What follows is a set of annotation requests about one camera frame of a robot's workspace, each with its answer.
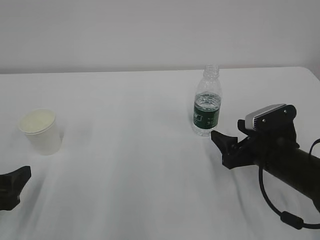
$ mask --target white tablecloth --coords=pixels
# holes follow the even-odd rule
[[[200,70],[0,75],[0,174],[31,166],[0,240],[315,240],[265,203],[258,167],[228,170],[209,137],[191,130]],[[217,130],[242,139],[237,120],[271,104],[297,109],[297,141],[320,138],[320,83],[307,69],[220,71]],[[46,107],[63,132],[59,152],[35,153],[17,129]],[[320,148],[314,154],[320,155]],[[281,211],[320,223],[310,199],[269,174]]]

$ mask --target robotic arm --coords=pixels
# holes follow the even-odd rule
[[[269,200],[263,184],[263,170],[287,183],[313,201],[320,211],[320,159],[299,149],[293,120],[297,115],[293,105],[276,104],[255,111],[238,120],[238,129],[247,137],[211,132],[211,139],[222,153],[222,164],[228,168],[259,166],[259,185],[270,208],[281,220],[296,228],[320,229],[320,224],[307,224],[286,211],[279,211]]]

